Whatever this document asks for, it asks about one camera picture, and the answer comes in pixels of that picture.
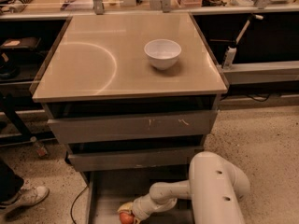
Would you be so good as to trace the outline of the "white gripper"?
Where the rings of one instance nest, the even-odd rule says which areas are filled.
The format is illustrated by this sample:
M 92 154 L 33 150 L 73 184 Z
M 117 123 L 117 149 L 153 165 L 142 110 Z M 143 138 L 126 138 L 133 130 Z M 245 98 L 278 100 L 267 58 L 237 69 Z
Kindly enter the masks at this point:
M 151 214 L 155 213 L 159 204 L 151 199 L 147 194 L 135 199 L 133 202 L 122 204 L 118 213 L 134 214 L 134 224 L 140 224 L 141 221 L 146 220 Z

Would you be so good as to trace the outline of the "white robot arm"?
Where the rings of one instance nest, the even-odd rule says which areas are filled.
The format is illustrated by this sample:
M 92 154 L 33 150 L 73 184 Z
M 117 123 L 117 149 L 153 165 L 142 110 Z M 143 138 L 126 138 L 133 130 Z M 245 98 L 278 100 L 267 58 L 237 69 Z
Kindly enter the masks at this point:
M 245 224 L 239 201 L 250 193 L 247 175 L 223 157 L 208 151 L 196 154 L 189 178 L 157 182 L 149 193 L 118 209 L 121 224 L 140 224 L 153 213 L 172 209 L 179 199 L 192 202 L 195 224 Z

